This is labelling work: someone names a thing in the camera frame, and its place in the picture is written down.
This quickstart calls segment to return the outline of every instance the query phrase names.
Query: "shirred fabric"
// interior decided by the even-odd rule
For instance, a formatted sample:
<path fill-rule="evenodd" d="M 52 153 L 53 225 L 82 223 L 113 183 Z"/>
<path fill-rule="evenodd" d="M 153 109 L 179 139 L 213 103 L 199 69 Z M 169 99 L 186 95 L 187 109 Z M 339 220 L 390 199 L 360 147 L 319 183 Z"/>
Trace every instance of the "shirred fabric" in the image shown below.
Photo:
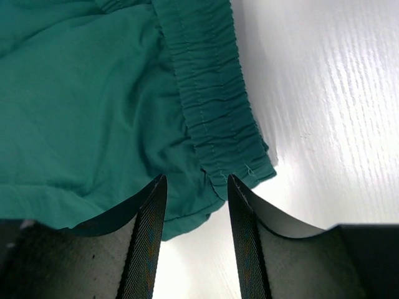
<path fill-rule="evenodd" d="M 75 227 L 168 178 L 163 240 L 275 172 L 228 0 L 0 3 L 0 219 Z"/>

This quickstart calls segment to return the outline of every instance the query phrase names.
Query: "teal garment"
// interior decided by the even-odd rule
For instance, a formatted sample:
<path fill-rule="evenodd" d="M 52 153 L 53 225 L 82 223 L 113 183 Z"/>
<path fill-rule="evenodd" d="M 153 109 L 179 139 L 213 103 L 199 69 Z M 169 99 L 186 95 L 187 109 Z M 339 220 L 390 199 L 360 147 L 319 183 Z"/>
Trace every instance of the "teal garment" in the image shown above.
<path fill-rule="evenodd" d="M 0 219 L 75 227 L 163 173 L 163 240 L 275 175 L 228 0 L 0 1 Z"/>

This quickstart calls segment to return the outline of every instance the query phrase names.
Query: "wood grain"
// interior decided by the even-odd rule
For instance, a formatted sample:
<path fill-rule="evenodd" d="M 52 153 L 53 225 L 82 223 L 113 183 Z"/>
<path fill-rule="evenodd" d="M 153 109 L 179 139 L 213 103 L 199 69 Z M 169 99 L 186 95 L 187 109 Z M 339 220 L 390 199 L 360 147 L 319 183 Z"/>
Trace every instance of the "wood grain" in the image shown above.
<path fill-rule="evenodd" d="M 399 0 L 233 0 L 276 178 L 256 192 L 327 228 L 399 222 Z M 235 299 L 227 205 L 161 246 L 155 299 Z"/>

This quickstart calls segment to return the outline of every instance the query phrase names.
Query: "seam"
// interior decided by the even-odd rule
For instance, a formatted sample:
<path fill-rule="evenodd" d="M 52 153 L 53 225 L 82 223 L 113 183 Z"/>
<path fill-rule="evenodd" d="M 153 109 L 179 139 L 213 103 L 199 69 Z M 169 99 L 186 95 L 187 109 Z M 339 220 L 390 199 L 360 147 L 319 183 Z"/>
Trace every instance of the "seam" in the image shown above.
<path fill-rule="evenodd" d="M 164 220 L 164 222 L 169 222 L 169 221 L 173 221 L 173 220 L 177 220 L 177 219 L 182 219 L 182 218 L 187 218 L 187 217 L 196 216 L 196 215 L 198 215 L 199 213 L 201 213 L 202 211 L 207 210 L 207 209 L 209 209 L 210 207 L 214 206 L 214 205 L 217 204 L 218 202 L 222 202 L 222 203 L 224 204 L 226 201 L 222 200 L 221 198 L 218 198 L 218 200 L 215 201 L 214 203 L 212 203 L 212 204 L 210 204 L 210 205 L 208 205 L 208 206 L 206 206 L 206 207 L 203 207 L 202 209 L 200 209 L 200 210 L 198 210 L 198 211 L 196 211 L 196 212 L 193 212 L 193 213 L 191 213 L 191 214 L 187 214 L 187 215 L 184 215 L 184 216 L 178 216 L 178 217 L 175 217 L 175 218 L 171 218 L 171 219 L 168 219 L 168 220 Z"/>
<path fill-rule="evenodd" d="M 213 40 L 216 40 L 216 34 L 215 34 L 215 29 L 214 29 L 214 17 L 213 17 L 211 6 L 209 5 L 209 1 L 208 0 L 206 0 L 206 5 L 208 7 L 208 14 L 211 16 L 210 17 L 210 23 L 211 23 L 211 32 L 212 32 Z M 221 71 L 220 71 L 221 70 L 221 63 L 220 63 L 220 55 L 219 55 L 219 48 L 218 47 L 216 47 L 216 50 L 215 50 L 214 53 L 215 53 L 215 57 L 216 57 L 216 65 L 218 66 L 217 72 L 218 72 L 218 75 L 219 75 L 219 82 L 222 83 L 223 81 L 222 81 L 222 76 L 221 76 Z M 258 183 L 260 183 L 259 178 L 256 176 L 254 171 L 245 162 L 243 151 L 241 149 L 239 141 L 237 140 L 236 132 L 235 132 L 234 127 L 233 127 L 233 118 L 231 117 L 231 114 L 230 114 L 231 105 L 230 105 L 230 103 L 229 103 L 229 101 L 227 99 L 227 96 L 226 96 L 226 93 L 225 93 L 223 87 L 222 87 L 222 93 L 223 93 L 224 102 L 226 103 L 226 106 L 228 107 L 227 116 L 229 117 L 230 129 L 231 129 L 231 132 L 233 133 L 233 138 L 234 138 L 234 140 L 235 140 L 235 142 L 237 144 L 238 153 L 239 153 L 239 155 L 241 157 L 241 160 L 243 161 L 245 167 L 247 167 L 248 175 L 254 177 L 256 179 L 256 181 Z"/>
<path fill-rule="evenodd" d="M 200 110 L 199 112 L 200 112 L 200 114 L 201 114 L 202 125 L 204 126 L 206 136 L 209 137 L 209 131 L 208 131 L 208 128 L 206 127 L 206 124 L 205 124 L 205 117 L 204 117 L 204 113 L 203 113 L 203 109 L 202 109 L 202 105 L 201 105 L 201 100 L 200 100 L 201 97 L 200 97 L 199 92 L 198 92 L 198 84 L 197 84 L 195 72 L 194 72 L 194 69 L 193 69 L 193 59 L 192 59 L 193 56 L 192 56 L 191 51 L 190 51 L 190 45 L 189 45 L 189 43 L 188 43 L 188 41 L 187 41 L 186 27 L 185 27 L 184 22 L 183 22 L 183 20 L 182 20 L 182 18 L 181 18 L 181 10 L 180 10 L 180 8 L 179 8 L 179 5 L 178 5 L 178 3 L 177 3 L 177 0 L 175 0 L 174 2 L 175 2 L 176 10 L 178 11 L 178 16 L 179 16 L 180 24 L 181 24 L 181 26 L 182 26 L 182 28 L 183 28 L 182 33 L 183 33 L 183 37 L 184 37 L 184 39 L 185 39 L 186 49 L 187 49 L 187 52 L 188 52 L 189 55 L 190 55 L 191 71 L 192 71 L 192 74 L 193 74 L 193 81 L 194 81 L 194 86 L 195 86 L 195 94 L 196 94 L 196 96 L 197 96 L 197 103 L 198 103 L 198 105 L 199 105 L 199 110 Z M 215 152 L 215 150 L 214 150 L 214 145 L 213 145 L 213 143 L 211 143 L 211 142 L 210 142 L 210 145 L 211 145 L 211 150 L 212 150 L 212 152 L 213 152 L 213 157 L 214 157 L 214 159 L 215 159 L 215 162 L 216 162 L 216 165 L 217 165 L 217 167 L 218 167 L 219 173 L 220 173 L 220 175 L 222 175 L 222 177 L 227 181 L 227 177 L 226 177 L 226 175 L 224 175 L 224 173 L 222 172 L 221 167 L 220 167 L 220 164 L 219 164 L 219 161 L 218 161 L 218 159 L 217 159 L 217 157 L 216 157 L 216 152 Z"/>

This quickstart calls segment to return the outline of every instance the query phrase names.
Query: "white surface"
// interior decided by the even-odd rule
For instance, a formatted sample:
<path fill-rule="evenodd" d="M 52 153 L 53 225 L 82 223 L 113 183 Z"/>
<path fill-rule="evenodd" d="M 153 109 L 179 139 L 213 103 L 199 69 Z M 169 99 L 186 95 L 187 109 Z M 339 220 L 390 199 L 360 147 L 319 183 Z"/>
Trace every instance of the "white surface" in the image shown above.
<path fill-rule="evenodd" d="M 399 222 L 399 0 L 233 0 L 276 163 L 256 192 L 319 227 Z M 154 299 L 239 298 L 225 205 L 161 246 Z"/>

